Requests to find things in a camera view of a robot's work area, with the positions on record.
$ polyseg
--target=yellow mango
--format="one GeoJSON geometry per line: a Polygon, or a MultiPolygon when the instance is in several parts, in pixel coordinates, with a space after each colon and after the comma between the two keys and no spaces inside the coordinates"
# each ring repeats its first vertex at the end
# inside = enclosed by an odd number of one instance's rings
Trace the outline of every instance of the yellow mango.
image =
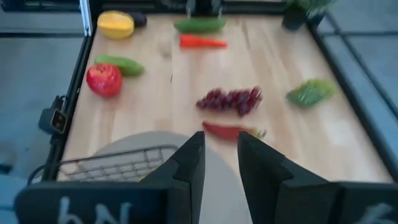
{"type": "Polygon", "coordinates": [[[111,39],[124,39],[134,32],[134,20],[129,14],[107,11],[99,15],[98,29],[111,39]]]}

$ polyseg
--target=red grapes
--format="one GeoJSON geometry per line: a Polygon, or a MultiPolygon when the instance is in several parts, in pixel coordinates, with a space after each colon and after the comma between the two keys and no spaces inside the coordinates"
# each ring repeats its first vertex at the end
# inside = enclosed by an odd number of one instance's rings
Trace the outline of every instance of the red grapes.
{"type": "Polygon", "coordinates": [[[229,93],[217,88],[210,90],[203,99],[198,100],[197,107],[217,111],[235,109],[238,115],[244,116],[256,108],[261,100],[261,88],[258,86],[252,90],[231,90],[229,93]]]}

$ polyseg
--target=orange carrot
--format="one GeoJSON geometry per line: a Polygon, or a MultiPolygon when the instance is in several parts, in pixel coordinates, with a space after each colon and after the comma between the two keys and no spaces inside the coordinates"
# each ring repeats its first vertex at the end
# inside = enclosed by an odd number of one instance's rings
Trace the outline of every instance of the orange carrot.
{"type": "Polygon", "coordinates": [[[214,40],[197,37],[190,34],[180,36],[180,47],[226,47],[227,43],[222,40],[214,40]]]}

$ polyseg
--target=green lettuce leaf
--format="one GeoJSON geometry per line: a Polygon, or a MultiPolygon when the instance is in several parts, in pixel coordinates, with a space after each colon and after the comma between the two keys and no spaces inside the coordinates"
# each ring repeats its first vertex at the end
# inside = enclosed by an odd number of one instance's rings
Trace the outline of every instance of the green lettuce leaf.
{"type": "Polygon", "coordinates": [[[335,87],[331,81],[311,79],[290,91],[286,98],[293,104],[311,107],[333,96],[335,87]]]}

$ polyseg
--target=black metal frame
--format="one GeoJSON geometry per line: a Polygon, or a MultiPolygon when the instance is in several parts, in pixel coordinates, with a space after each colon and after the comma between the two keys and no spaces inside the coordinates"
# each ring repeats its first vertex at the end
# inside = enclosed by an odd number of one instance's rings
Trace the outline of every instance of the black metal frame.
{"type": "MultiPolygon", "coordinates": [[[[194,0],[194,1],[202,1],[201,3],[204,6],[211,6],[211,0],[194,0]]],[[[220,6],[222,7],[223,14],[266,14],[266,15],[276,15],[283,16],[287,4],[285,2],[254,2],[254,1],[221,1],[220,6]]],[[[95,0],[90,0],[91,7],[91,19],[94,25],[93,28],[93,36],[85,37],[83,45],[81,46],[81,51],[76,63],[75,71],[73,73],[73,77],[71,80],[71,84],[69,87],[69,91],[67,93],[67,102],[65,105],[64,113],[69,117],[69,122],[67,123],[67,127],[65,130],[65,134],[62,136],[53,136],[52,138],[52,147],[47,159],[47,167],[50,167],[45,170],[44,175],[42,177],[43,180],[54,180],[57,178],[57,168],[56,163],[58,163],[63,156],[63,152],[65,149],[65,144],[68,138],[68,134],[70,131],[70,126],[73,119],[73,114],[75,111],[76,103],[78,100],[81,83],[83,81],[83,77],[85,74],[86,64],[88,61],[88,57],[90,55],[91,46],[93,44],[93,38],[96,30],[96,20],[101,11],[117,9],[125,12],[144,12],[147,14],[158,14],[158,13],[175,13],[175,14],[185,14],[186,11],[184,9],[167,9],[165,6],[162,6],[156,2],[146,2],[146,1],[136,1],[136,2],[126,2],[123,1],[111,1],[105,0],[104,2],[99,2],[95,0]]],[[[201,8],[200,11],[196,11],[193,14],[207,14],[207,15],[215,15],[217,10],[208,8],[201,8]]],[[[363,111],[363,107],[361,103],[353,93],[352,88],[347,84],[344,75],[341,70],[336,65],[333,57],[329,53],[327,47],[323,43],[321,35],[317,32],[317,26],[322,20],[323,15],[313,17],[307,21],[307,27],[314,38],[314,41],[317,43],[320,48],[322,54],[324,55],[326,61],[329,63],[338,83],[341,85],[345,95],[349,99],[351,106],[353,107],[355,113],[357,114],[361,124],[363,125],[365,131],[370,137],[374,147],[377,149],[381,159],[384,161],[390,175],[395,181],[398,181],[398,164],[393,164],[392,161],[388,158],[387,146],[383,142],[380,134],[374,129],[372,124],[369,122],[368,117],[363,111]]]]}

